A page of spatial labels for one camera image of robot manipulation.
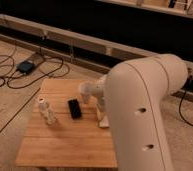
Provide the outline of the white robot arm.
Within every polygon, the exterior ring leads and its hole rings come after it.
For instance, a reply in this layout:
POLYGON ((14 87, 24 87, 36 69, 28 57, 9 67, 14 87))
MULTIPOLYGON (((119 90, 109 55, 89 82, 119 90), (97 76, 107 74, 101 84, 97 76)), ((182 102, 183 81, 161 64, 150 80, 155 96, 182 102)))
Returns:
POLYGON ((109 120, 119 171, 174 171, 161 100, 183 87, 185 62, 173 54, 121 62, 96 82, 85 82, 84 101, 95 97, 109 120))

